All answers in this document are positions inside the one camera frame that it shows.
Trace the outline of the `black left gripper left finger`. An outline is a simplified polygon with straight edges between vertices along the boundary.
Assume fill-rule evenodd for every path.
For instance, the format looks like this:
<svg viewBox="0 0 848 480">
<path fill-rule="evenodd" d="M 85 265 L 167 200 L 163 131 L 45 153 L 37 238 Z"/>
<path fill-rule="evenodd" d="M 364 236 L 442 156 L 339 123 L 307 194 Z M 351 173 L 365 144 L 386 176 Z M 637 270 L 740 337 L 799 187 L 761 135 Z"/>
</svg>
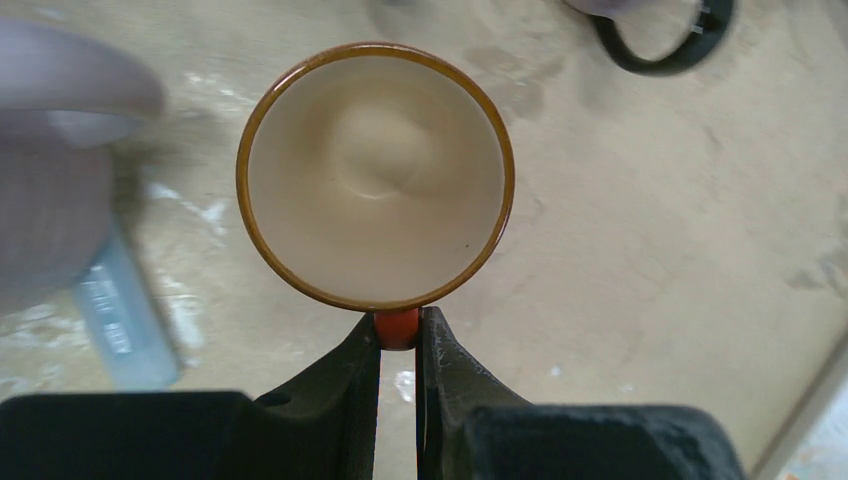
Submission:
<svg viewBox="0 0 848 480">
<path fill-rule="evenodd" d="M 364 316 L 333 350 L 239 391 L 32 394 L 1 405 L 5 479 L 369 479 L 381 350 Z"/>
</svg>

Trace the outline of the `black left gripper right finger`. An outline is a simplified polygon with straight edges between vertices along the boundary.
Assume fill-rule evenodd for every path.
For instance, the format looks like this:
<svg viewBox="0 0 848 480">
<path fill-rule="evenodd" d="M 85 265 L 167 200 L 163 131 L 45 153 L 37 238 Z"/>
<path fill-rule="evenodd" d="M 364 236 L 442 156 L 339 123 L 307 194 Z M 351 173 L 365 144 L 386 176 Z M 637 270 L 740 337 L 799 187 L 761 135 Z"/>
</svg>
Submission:
<svg viewBox="0 0 848 480">
<path fill-rule="evenodd" d="M 420 479 L 743 479 L 728 436 L 682 405 L 536 405 L 420 312 L 416 448 Z"/>
</svg>

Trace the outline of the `purple mug black handle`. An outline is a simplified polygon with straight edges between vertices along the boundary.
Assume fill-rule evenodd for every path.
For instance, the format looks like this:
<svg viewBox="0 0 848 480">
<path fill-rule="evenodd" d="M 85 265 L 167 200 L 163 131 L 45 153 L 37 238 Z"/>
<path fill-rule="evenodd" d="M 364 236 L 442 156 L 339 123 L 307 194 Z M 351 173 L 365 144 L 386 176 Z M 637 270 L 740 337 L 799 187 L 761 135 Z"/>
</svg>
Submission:
<svg viewBox="0 0 848 480">
<path fill-rule="evenodd" d="M 641 76 L 692 70 L 723 44 L 737 13 L 734 0 L 567 1 L 584 15 L 609 59 Z"/>
</svg>

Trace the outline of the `dark orange terracotta mug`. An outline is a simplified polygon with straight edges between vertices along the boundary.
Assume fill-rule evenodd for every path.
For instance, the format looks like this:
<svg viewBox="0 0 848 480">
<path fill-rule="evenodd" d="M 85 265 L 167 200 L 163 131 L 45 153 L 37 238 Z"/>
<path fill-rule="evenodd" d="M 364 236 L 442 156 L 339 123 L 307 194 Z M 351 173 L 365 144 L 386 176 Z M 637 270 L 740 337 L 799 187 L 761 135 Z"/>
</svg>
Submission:
<svg viewBox="0 0 848 480">
<path fill-rule="evenodd" d="M 370 314 L 386 350 L 412 349 L 422 309 L 486 263 L 511 213 L 505 123 L 467 74 L 426 51 L 321 51 L 262 95 L 241 134 L 246 232 L 286 283 Z"/>
</svg>

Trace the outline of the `lilac ribbed mug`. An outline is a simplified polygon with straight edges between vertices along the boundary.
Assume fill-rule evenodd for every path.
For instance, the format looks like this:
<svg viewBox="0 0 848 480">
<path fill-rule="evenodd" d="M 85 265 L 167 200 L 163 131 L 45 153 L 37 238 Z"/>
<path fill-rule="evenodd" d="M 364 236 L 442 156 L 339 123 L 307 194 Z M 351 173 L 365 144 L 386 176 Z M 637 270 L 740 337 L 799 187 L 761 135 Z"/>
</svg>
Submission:
<svg viewBox="0 0 848 480">
<path fill-rule="evenodd" d="M 165 91 L 90 37 L 1 21 L 1 311 L 70 284 L 108 236 L 111 143 L 158 118 Z"/>
</svg>

